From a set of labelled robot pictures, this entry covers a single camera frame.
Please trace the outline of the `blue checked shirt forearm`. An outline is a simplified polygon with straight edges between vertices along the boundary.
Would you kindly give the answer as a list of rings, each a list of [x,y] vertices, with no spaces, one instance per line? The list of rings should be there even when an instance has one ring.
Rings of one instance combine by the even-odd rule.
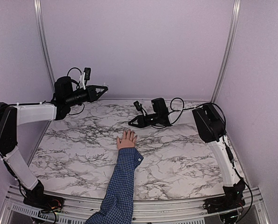
[[[132,222],[134,174],[142,161],[143,156],[134,147],[119,150],[100,210],[86,220],[87,224],[130,224]]]

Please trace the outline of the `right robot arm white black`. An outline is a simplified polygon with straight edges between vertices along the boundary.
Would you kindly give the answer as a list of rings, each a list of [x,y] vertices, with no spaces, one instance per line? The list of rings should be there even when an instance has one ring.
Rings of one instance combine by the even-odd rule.
[[[174,109],[167,106],[163,98],[151,101],[153,113],[147,113],[139,101],[134,106],[141,114],[128,122],[129,126],[145,128],[152,126],[157,129],[171,127],[174,124],[186,124],[192,120],[197,127],[201,140],[208,144],[219,165],[223,179],[223,196],[212,197],[204,202],[208,213],[240,208],[245,205],[243,191],[246,182],[239,174],[234,155],[228,144],[226,118],[222,109],[214,103],[202,103],[197,106]]]

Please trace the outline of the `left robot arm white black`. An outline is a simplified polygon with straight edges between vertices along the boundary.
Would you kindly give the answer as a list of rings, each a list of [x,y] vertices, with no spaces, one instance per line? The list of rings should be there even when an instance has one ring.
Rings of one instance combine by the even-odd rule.
[[[50,209],[59,208],[63,201],[44,193],[43,184],[36,178],[23,159],[17,142],[17,127],[39,121],[64,119],[71,107],[84,102],[97,101],[108,91],[105,85],[86,85],[84,76],[72,85],[75,80],[69,76],[61,77],[54,83],[55,92],[50,102],[12,104],[0,102],[0,157],[9,173],[23,187],[24,203],[30,206]]]

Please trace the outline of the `person's bare hand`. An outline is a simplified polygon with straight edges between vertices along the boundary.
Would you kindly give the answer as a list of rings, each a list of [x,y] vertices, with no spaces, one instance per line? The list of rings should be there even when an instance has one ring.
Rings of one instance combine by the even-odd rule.
[[[123,148],[133,148],[135,147],[136,140],[137,135],[135,135],[133,130],[123,131],[122,137],[117,136],[116,138],[117,149],[121,150]]]

